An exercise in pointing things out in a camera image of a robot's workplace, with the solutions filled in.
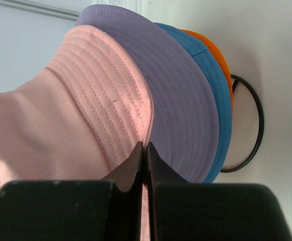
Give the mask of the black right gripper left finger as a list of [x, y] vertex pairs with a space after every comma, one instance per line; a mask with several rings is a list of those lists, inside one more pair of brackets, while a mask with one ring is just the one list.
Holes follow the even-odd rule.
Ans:
[[99, 181], [11, 181], [0, 240], [139, 240], [143, 145]]

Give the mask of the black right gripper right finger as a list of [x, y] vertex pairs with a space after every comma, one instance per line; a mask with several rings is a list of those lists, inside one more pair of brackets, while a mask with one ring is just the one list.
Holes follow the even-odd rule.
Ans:
[[146, 148], [151, 240], [292, 240], [276, 196], [260, 184], [190, 183]]

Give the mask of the lilac bucket hat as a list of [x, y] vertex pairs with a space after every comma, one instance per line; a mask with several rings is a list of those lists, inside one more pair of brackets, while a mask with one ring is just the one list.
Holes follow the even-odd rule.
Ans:
[[91, 5], [77, 19], [114, 38], [144, 76], [154, 103], [150, 141], [160, 157], [181, 177], [200, 174], [208, 123], [204, 117], [206, 87], [200, 68], [185, 49], [157, 24], [131, 10]]

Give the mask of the pink bucket hat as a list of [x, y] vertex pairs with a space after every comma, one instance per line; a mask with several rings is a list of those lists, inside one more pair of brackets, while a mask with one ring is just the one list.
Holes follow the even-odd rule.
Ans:
[[[99, 181], [153, 124], [148, 85], [124, 48], [93, 26], [70, 30], [36, 77], [0, 93], [0, 189], [11, 181]], [[149, 240], [142, 186], [139, 240]]]

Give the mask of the blue bucket hat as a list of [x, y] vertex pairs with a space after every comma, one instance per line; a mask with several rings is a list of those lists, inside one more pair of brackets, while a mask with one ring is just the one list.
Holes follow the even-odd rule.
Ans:
[[224, 164], [232, 133], [231, 75], [219, 49], [206, 37], [198, 33], [179, 30], [158, 24], [175, 39], [200, 68], [200, 84], [203, 88], [204, 117], [209, 124], [205, 133], [204, 154], [197, 162], [200, 174], [191, 175], [192, 182], [211, 183]]

